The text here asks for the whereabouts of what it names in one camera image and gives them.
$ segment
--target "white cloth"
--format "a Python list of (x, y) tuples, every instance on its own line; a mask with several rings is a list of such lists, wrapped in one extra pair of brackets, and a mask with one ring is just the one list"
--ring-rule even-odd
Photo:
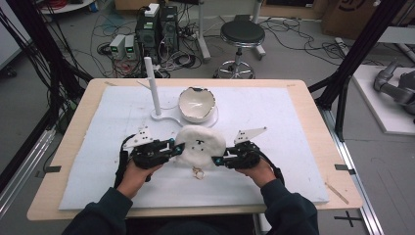
[(186, 125), (177, 134), (175, 144), (185, 143), (184, 151), (176, 160), (197, 168), (212, 168), (211, 157), (223, 156), (226, 141), (222, 134), (214, 129), (200, 125)]

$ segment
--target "wooden table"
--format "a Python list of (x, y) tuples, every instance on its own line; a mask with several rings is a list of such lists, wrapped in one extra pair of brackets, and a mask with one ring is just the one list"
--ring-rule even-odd
[[(330, 202), (316, 205), (319, 210), (358, 209), (362, 200), (347, 170), (336, 170), (344, 165), (330, 133), (301, 80), (280, 79), (158, 79), (162, 86), (204, 87), (286, 87), (297, 111), (304, 134), (329, 193)], [(61, 165), (60, 172), (47, 173), (27, 212), (30, 220), (72, 219), (79, 211), (59, 211), (72, 167), (90, 121), (109, 85), (140, 86), (136, 79), (93, 79), (82, 97), (69, 128), (51, 165)], [(131, 209), (128, 216), (174, 216), (193, 214), (262, 213), (265, 206), (203, 207), (170, 209)]]

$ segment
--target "ceramic bowl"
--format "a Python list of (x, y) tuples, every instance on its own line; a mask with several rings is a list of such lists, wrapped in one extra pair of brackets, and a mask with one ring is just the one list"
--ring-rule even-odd
[(179, 97), (181, 116), (193, 123), (207, 121), (214, 113), (216, 102), (213, 94), (202, 87), (189, 87)]

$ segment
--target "white pole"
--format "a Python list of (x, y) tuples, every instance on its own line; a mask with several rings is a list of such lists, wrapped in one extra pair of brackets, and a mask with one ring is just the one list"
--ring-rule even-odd
[(204, 36), (204, 4), (203, 0), (199, 0), (199, 37)]
[(144, 58), (144, 63), (146, 64), (146, 71), (147, 71), (147, 79), (150, 83), (150, 90), (152, 91), (153, 103), (156, 109), (156, 115), (161, 115), (161, 108), (160, 108), (160, 101), (159, 101), (159, 93), (157, 91), (156, 86), (156, 79), (155, 79), (155, 72), (153, 71), (153, 63), (150, 57)]
[(253, 23), (258, 23), (258, 17), (260, 12), (260, 5), (262, 3), (262, 0), (256, 0), (254, 5), (254, 12), (253, 12)]

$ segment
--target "hand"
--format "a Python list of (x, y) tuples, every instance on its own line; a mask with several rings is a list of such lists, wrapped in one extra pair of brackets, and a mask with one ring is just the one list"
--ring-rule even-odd
[(134, 161), (130, 161), (124, 173), (124, 177), (116, 188), (125, 197), (132, 199), (137, 191), (143, 186), (148, 175), (152, 175), (156, 170), (160, 169), (162, 164), (153, 168), (143, 169), (135, 165)]
[(249, 176), (259, 188), (276, 179), (274, 171), (272, 171), (271, 166), (264, 159), (260, 159), (259, 163), (253, 168), (235, 170)]

